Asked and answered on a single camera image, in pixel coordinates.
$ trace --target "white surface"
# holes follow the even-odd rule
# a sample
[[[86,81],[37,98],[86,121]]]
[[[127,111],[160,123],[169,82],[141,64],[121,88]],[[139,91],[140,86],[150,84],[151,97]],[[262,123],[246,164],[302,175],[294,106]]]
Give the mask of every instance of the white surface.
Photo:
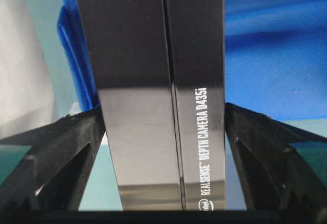
[[[25,0],[0,0],[0,138],[58,119],[53,86]]]

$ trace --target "blue cloth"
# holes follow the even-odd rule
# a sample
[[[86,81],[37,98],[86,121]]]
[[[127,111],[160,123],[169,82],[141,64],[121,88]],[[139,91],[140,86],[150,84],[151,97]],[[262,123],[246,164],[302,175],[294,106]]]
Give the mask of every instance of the blue cloth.
[[[63,0],[57,30],[65,49],[82,111],[99,105],[87,45],[76,0]]]
[[[98,100],[76,0],[63,11],[59,36],[90,108]],[[327,0],[225,0],[226,101],[280,120],[327,117],[326,19]]]

